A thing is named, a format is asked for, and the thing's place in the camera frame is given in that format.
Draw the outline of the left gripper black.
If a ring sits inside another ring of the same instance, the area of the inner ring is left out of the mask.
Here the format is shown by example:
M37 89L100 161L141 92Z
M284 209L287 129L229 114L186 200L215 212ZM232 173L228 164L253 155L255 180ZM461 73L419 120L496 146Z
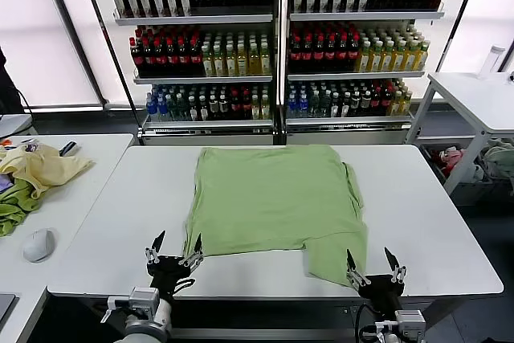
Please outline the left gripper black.
M159 291L162 300L171 302L174 295L195 283L191 274L204 260L202 236L198 235L193 251L184 257L159 255L164 237L165 231L162 231L154 239L151 247L145 249L146 268L152 277L150 287Z

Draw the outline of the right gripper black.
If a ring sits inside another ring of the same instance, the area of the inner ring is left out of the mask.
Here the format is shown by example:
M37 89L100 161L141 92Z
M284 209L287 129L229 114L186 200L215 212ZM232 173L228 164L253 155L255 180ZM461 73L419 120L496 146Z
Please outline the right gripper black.
M400 297L405 288L406 266L401 265L387 247L384 250L392 275L365 276L357 270L351 251L347 249L346 277L358 294L370 301L375 313L395 313L402 309Z

